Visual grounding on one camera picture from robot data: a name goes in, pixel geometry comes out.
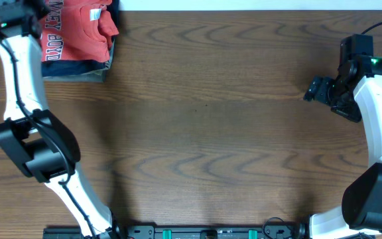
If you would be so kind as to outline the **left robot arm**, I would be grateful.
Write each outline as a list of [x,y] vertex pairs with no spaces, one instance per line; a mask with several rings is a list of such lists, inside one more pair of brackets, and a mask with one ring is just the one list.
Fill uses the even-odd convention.
[[120,238],[108,206],[80,165],[74,134],[49,110],[42,79],[44,1],[0,1],[0,59],[6,90],[0,148],[28,178],[51,189],[79,224],[80,238]]

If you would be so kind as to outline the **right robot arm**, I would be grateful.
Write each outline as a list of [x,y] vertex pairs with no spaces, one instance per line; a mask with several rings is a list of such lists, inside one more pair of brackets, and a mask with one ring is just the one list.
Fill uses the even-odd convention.
[[309,238],[382,234],[382,58],[364,52],[341,57],[337,78],[315,78],[304,99],[362,122],[368,148],[367,170],[345,190],[340,206],[310,217]]

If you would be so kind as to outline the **red printed t-shirt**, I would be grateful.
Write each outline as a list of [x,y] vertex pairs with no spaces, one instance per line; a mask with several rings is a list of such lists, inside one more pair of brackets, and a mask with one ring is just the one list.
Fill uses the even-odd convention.
[[43,62],[107,62],[112,37],[119,34],[108,10],[112,0],[46,0],[49,14],[40,20]]

